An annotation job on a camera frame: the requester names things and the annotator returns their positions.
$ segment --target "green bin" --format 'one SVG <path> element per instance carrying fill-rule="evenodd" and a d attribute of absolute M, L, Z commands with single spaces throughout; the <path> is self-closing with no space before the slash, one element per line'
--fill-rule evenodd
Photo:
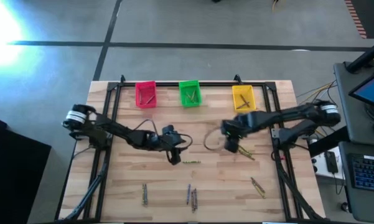
<path fill-rule="evenodd" d="M 179 82 L 179 88 L 183 107 L 199 106 L 202 103 L 198 80 Z"/>

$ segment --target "keyboard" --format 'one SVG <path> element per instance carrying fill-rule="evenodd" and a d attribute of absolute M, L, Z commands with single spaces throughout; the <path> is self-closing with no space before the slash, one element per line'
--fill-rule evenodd
<path fill-rule="evenodd" d="M 374 190 L 374 159 L 366 159 L 359 154 L 351 154 L 350 158 L 354 187 Z"/>

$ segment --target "desk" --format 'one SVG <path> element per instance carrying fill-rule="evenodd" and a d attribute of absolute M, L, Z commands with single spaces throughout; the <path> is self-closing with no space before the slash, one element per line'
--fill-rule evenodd
<path fill-rule="evenodd" d="M 94 106 L 99 113 L 103 109 L 107 84 L 91 83 L 87 104 Z M 296 106 L 291 81 L 276 81 L 276 86 L 281 108 Z M 193 145 L 181 154 L 181 159 L 199 160 L 201 164 L 172 166 L 164 152 L 133 149 L 123 139 L 114 138 L 102 222 L 284 221 L 275 163 L 270 157 L 272 145 L 268 129 L 241 141 L 241 145 L 253 153 L 255 161 L 224 149 L 208 151 L 202 145 L 205 133 L 218 126 L 221 119 L 234 117 L 235 112 L 231 87 L 201 87 L 201 92 L 202 105 L 184 109 L 177 87 L 157 87 L 157 108 L 140 110 L 135 105 L 134 88 L 121 89 L 117 122 L 130 128 L 146 118 L 153 119 L 158 129 L 173 124 L 178 132 L 189 134 L 194 139 Z M 263 91 L 254 88 L 254 94 L 258 109 L 264 110 Z M 296 122 L 286 123 L 286 126 L 293 124 Z M 141 129 L 152 130 L 152 124 L 146 123 Z M 208 139 L 208 144 L 214 147 L 222 145 L 223 141 L 224 137 L 218 133 Z M 78 142 L 75 153 L 85 149 L 87 144 L 87 141 Z M 299 190 L 314 210 L 324 217 L 309 152 L 296 148 L 291 154 Z M 66 217 L 85 194 L 93 155 L 92 149 L 73 160 L 60 218 Z M 251 176 L 265 189 L 265 199 L 252 186 Z M 147 184 L 147 207 L 141 205 L 143 183 Z M 188 184 L 197 189 L 199 208 L 195 213 L 190 205 L 186 205 Z M 288 196 L 293 211 L 291 194 Z M 95 211 L 95 203 L 93 199 L 92 211 Z"/>

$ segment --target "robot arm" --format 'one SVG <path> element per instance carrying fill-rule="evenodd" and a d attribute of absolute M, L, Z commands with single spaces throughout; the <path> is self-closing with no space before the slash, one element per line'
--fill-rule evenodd
<path fill-rule="evenodd" d="M 96 115 L 95 120 L 90 120 L 91 114 Z M 101 149 L 109 146 L 109 133 L 125 139 L 135 149 L 166 151 L 167 159 L 173 165 L 181 161 L 180 153 L 188 148 L 188 146 L 176 147 L 185 140 L 181 138 L 177 131 L 174 131 L 173 125 L 163 128 L 163 135 L 159 136 L 156 131 L 129 129 L 102 114 L 96 113 L 93 107 L 87 105 L 74 105 L 68 112 L 62 126 L 70 130 L 69 135 L 76 140 L 88 137 L 92 146 Z"/>
<path fill-rule="evenodd" d="M 305 119 L 292 129 L 282 129 L 279 133 L 280 144 L 296 141 L 302 134 L 312 134 L 318 126 L 335 126 L 340 122 L 340 115 L 333 103 L 316 101 L 305 105 L 275 112 L 253 111 L 239 114 L 233 120 L 223 120 L 222 134 L 227 137 L 225 149 L 236 153 L 238 143 L 248 134 L 256 133 L 274 124 Z"/>

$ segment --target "plastic bin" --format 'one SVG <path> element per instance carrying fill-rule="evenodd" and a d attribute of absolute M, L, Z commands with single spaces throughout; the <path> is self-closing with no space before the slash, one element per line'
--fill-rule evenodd
<path fill-rule="evenodd" d="M 142 109 L 156 107 L 155 81 L 136 83 L 136 106 Z"/>
<path fill-rule="evenodd" d="M 199 106 L 202 103 L 198 80 L 180 82 L 179 88 L 183 107 Z"/>
<path fill-rule="evenodd" d="M 232 96 L 234 99 L 234 109 L 237 113 L 247 113 L 256 109 L 255 96 L 253 94 L 253 86 L 251 85 L 235 85 L 232 86 Z M 245 105 L 245 99 L 249 102 L 249 106 Z"/>

